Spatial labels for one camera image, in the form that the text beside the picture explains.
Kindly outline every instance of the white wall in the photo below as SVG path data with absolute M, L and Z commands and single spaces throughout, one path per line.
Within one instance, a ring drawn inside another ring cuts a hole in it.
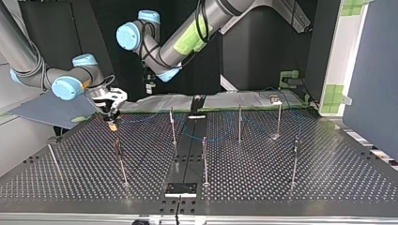
M 9 10 L 21 16 L 17 0 L 3 1 Z M 41 92 L 39 89 L 25 87 L 11 80 L 9 65 L 3 55 L 0 55 L 0 65 L 0 114 L 38 97 Z M 43 148 L 53 135 L 51 126 L 17 116 L 0 116 L 0 176 Z

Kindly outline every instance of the blue cable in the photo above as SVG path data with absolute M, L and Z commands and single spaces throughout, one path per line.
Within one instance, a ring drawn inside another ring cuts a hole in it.
M 228 112 L 227 115 L 228 115 L 228 130 L 223 135 L 221 135 L 219 137 L 212 138 L 212 139 L 207 139 L 208 143 L 214 143 L 214 142 L 216 143 L 216 142 L 224 139 L 226 136 L 228 136 L 231 133 L 231 130 L 233 129 L 233 122 L 232 122 L 232 118 L 231 118 L 231 113 Z M 185 136 L 190 137 L 190 138 L 192 138 L 192 139 L 194 139 L 196 141 L 199 141 L 199 142 L 203 141 L 204 138 L 199 138 L 199 137 L 192 136 L 191 134 L 187 134 L 185 132 L 186 129 L 187 129 L 187 126 L 186 126 L 186 124 L 184 124 L 184 128 L 182 129 L 182 134 L 184 134 Z
M 267 87 L 265 90 L 268 90 L 268 89 L 270 89 L 272 91 L 277 91 L 277 92 L 279 92 L 279 93 L 281 93 L 283 95 L 284 99 L 286 100 L 286 103 L 287 103 L 287 106 L 288 106 L 289 110 L 291 110 L 293 112 L 293 114 L 296 116 L 296 120 L 297 120 L 297 123 L 298 123 L 298 136 L 301 136 L 301 117 L 299 116 L 299 112 L 297 112 L 295 109 L 293 109 L 291 107 L 290 102 L 287 99 L 287 96 L 284 94 L 283 91 L 275 89 L 273 87 Z

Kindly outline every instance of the small black object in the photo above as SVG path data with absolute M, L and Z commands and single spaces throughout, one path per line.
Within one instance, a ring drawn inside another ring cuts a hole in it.
M 150 225 L 149 221 L 135 220 L 131 225 Z
M 196 194 L 196 183 L 170 183 L 167 185 L 166 194 Z
M 198 112 L 205 105 L 206 96 L 194 96 L 191 103 L 191 113 L 189 119 L 206 119 L 204 113 Z

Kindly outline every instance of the black backdrop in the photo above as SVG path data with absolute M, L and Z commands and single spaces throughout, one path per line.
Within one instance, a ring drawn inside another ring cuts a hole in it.
M 298 3 L 313 22 L 317 0 L 298 0 Z M 145 96 L 143 68 L 140 59 L 134 53 L 127 52 L 117 45 L 115 41 L 117 27 L 134 21 L 141 9 L 157 10 L 161 15 L 161 43 L 164 43 L 191 15 L 196 4 L 197 0 L 91 0 L 115 75 L 120 87 L 129 92 L 130 100 Z M 241 27 L 248 24 L 241 22 L 225 37 L 218 35 L 173 80 L 169 83 L 157 81 L 155 93 L 213 95 L 221 90 L 220 74 L 228 73 L 228 69 L 229 71 L 242 70 L 241 73 L 233 74 L 233 76 L 237 77 L 236 83 L 247 83 L 242 87 L 244 90 L 258 90 L 270 85 L 278 86 L 280 72 L 284 70 L 299 69 L 300 76 L 305 76 L 311 34 L 294 33 L 293 50 L 290 24 L 275 11 L 261 7 L 247 17 L 249 19 L 246 20 L 249 23 L 257 26 L 252 25 L 254 28 L 249 31 L 249 34 L 244 27 Z M 234 43 L 223 45 L 222 42 L 231 39 L 239 42 L 240 39 L 245 38 L 244 36 L 250 36 L 249 42 L 242 44 L 250 46 L 250 57 L 241 59 L 237 54 L 232 56 L 231 60 L 228 52 L 234 48 Z
M 32 0 L 22 5 L 28 30 L 37 31 L 29 34 L 50 66 L 64 65 L 63 69 L 69 69 L 70 58 L 93 53 L 104 74 L 114 73 L 118 85 L 129 93 L 129 100 L 135 101 L 146 96 L 141 60 L 118 46 L 116 29 L 136 20 L 139 10 L 157 10 L 164 43 L 195 10 L 196 3 L 197 0 Z M 298 3 L 314 22 L 317 0 Z M 73 23 L 78 43 L 73 41 L 76 38 L 70 38 Z M 235 80 L 241 90 L 276 87 L 281 71 L 299 69 L 304 77 L 311 34 L 294 32 L 294 45 L 291 34 L 289 22 L 278 13 L 268 7 L 257 8 L 226 36 L 217 35 L 169 83 L 157 81 L 155 94 L 213 95 L 221 90 L 220 74 Z
M 156 10 L 161 15 L 161 43 L 164 43 L 194 11 L 196 0 L 92 0 L 91 5 L 107 45 L 119 86 L 129 92 L 129 100 L 144 97 L 144 70 L 141 61 L 136 54 L 117 45 L 117 27 L 136 20 L 139 10 Z M 217 37 L 169 83 L 157 81 L 155 92 L 216 94 L 220 90 L 219 48 L 220 39 Z

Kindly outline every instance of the vertical metal rod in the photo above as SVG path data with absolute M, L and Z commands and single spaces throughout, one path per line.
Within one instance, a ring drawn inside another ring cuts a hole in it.
M 296 185 L 296 170 L 297 170 L 297 166 L 298 166 L 298 155 L 297 153 L 295 153 L 295 164 L 293 167 L 293 175 L 292 175 L 292 189 L 293 187 Z
M 175 128 L 175 120 L 173 114 L 173 107 L 170 110 L 170 123 L 172 124 L 172 131 L 173 131 L 173 144 L 176 145 L 176 128 Z
M 298 165 L 298 160 L 299 160 L 299 154 L 301 150 L 301 142 L 299 136 L 296 136 L 295 139 L 295 164 L 293 167 L 293 175 L 292 175 L 292 189 L 296 185 L 296 171 L 297 171 L 297 165 Z
M 48 146 L 49 149 L 50 149 L 50 153 L 51 153 L 51 156 L 53 157 L 54 163 L 58 166 L 58 160 L 56 159 L 56 156 L 55 156 L 53 147 L 52 147 L 50 144 L 47 144 L 47 146 Z
M 116 155 L 117 161 L 120 163 L 120 169 L 123 174 L 125 186 L 128 186 L 129 181 L 127 180 L 126 169 L 123 164 L 123 150 L 122 150 L 122 144 L 121 144 L 120 139 L 116 139 L 116 142 L 115 142 L 115 155 Z
M 239 105 L 239 143 L 242 142 L 242 107 Z
M 127 180 L 126 170 L 125 170 L 124 164 L 123 164 L 123 159 L 120 159 L 120 167 L 122 168 L 123 178 L 125 180 L 125 185 L 127 186 L 129 184 L 129 182 Z
M 282 115 L 282 104 L 279 105 L 279 112 L 278 112 L 278 126 L 276 128 L 276 133 L 278 136 L 281 127 L 281 115 Z
M 203 138 L 202 145 L 203 145 L 202 158 L 205 162 L 205 186 L 208 187 L 209 183 L 208 183 L 208 177 L 207 177 L 207 137 Z

